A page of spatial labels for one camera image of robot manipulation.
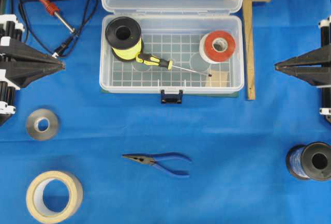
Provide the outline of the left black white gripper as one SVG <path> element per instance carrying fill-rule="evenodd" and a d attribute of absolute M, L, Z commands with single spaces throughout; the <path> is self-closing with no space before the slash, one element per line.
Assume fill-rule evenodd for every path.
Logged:
<path fill-rule="evenodd" d="M 16 113 L 17 90 L 65 69 L 65 64 L 57 58 L 22 43 L 23 33 L 24 25 L 15 14 L 1 15 L 1 126 Z M 30 62 L 15 62 L 11 57 Z"/>

